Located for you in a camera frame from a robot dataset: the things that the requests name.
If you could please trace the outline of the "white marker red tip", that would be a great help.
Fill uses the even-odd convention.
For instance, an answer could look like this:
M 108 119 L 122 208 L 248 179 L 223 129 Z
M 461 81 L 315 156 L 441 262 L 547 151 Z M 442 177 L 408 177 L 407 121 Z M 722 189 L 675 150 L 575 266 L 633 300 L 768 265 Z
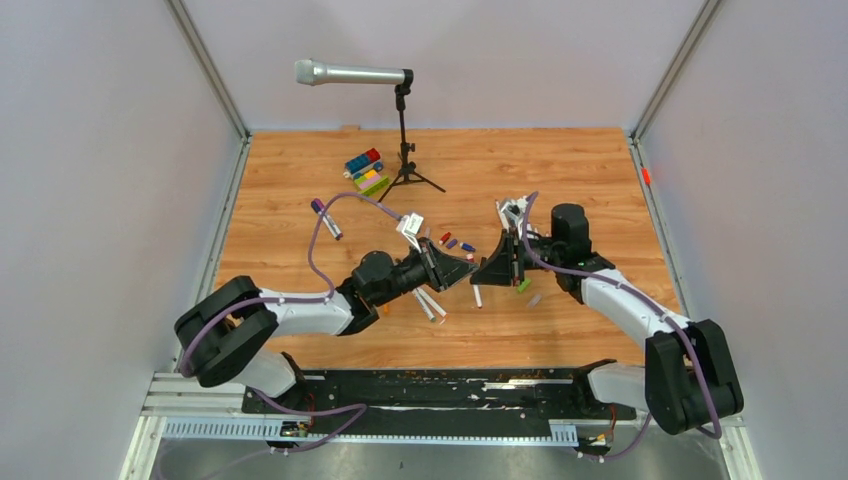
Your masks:
M 474 295 L 474 301 L 475 301 L 476 308 L 482 309 L 483 302 L 482 302 L 482 295 L 481 295 L 481 291 L 480 291 L 480 286 L 476 285 L 476 284 L 472 284 L 472 291 L 473 291 L 473 295 Z

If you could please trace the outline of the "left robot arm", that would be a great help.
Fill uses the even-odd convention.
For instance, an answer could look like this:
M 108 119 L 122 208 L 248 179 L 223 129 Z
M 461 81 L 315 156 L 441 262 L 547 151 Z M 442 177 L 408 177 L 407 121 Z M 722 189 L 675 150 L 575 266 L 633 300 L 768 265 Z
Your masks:
M 378 320 L 380 307 L 422 286 L 445 291 L 478 268 L 420 238 L 401 260 L 384 251 L 367 253 L 329 293 L 277 292 L 249 276 L 234 277 L 176 320 L 183 348 L 179 371 L 204 388 L 237 383 L 259 390 L 279 411 L 296 412 L 306 386 L 288 356 L 265 350 L 270 338 L 360 333 Z

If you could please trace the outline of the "white marker dark green cap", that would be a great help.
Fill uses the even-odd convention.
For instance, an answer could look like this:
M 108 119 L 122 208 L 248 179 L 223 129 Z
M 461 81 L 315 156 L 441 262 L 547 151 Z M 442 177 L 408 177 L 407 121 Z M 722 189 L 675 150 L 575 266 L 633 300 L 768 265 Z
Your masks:
M 424 299 L 422 294 L 417 289 L 414 289 L 412 291 L 412 294 L 413 294 L 414 298 L 416 299 L 416 301 L 418 302 L 418 304 L 420 305 L 420 307 L 422 308 L 422 311 L 424 312 L 424 314 L 427 316 L 428 320 L 431 323 L 435 322 L 436 316 L 435 316 L 433 310 L 431 309 L 429 303 Z

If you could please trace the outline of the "white marker orange cap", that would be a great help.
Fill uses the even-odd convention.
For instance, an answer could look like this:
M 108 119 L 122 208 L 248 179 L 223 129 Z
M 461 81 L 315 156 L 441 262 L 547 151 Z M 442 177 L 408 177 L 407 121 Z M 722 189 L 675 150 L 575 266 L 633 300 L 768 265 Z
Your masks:
M 441 322 L 444 322 L 447 317 L 446 310 L 426 290 L 419 288 L 418 291 L 423 302 L 433 314 L 433 319 L 438 318 Z

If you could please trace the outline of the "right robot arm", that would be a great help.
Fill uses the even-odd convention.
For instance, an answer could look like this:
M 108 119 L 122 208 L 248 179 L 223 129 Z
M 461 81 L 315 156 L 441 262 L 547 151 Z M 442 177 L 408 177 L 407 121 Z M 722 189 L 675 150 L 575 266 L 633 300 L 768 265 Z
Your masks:
M 680 315 L 635 287 L 594 250 L 582 206 L 554 206 L 550 232 L 542 235 L 528 222 L 532 202 L 528 196 L 497 202 L 499 243 L 472 275 L 472 285 L 518 286 L 529 270 L 550 271 L 562 291 L 641 347 L 640 366 L 602 360 L 576 370 L 570 393 L 580 415 L 596 417 L 617 404 L 651 414 L 671 435 L 698 429 L 719 437 L 722 419 L 745 405 L 722 328 Z

